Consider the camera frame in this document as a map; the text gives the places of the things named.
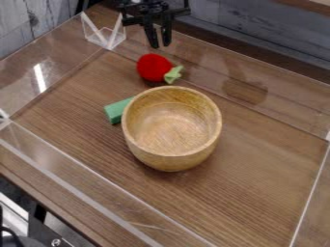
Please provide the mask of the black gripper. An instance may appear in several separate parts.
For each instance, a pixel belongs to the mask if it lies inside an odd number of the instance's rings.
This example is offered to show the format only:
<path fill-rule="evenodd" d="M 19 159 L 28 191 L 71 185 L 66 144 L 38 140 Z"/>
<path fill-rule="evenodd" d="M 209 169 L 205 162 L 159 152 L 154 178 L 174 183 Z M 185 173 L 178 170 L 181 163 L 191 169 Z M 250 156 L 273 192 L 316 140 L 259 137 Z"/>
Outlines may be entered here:
<path fill-rule="evenodd" d="M 125 26 L 145 25 L 145 33 L 153 48 L 159 47 L 158 32 L 153 23 L 157 20 L 163 20 L 163 44 L 170 46 L 171 21 L 178 16 L 191 13 L 190 0 L 182 0 L 182 4 L 178 7 L 171 7 L 169 0 L 119 0 L 118 10 L 123 16 Z"/>

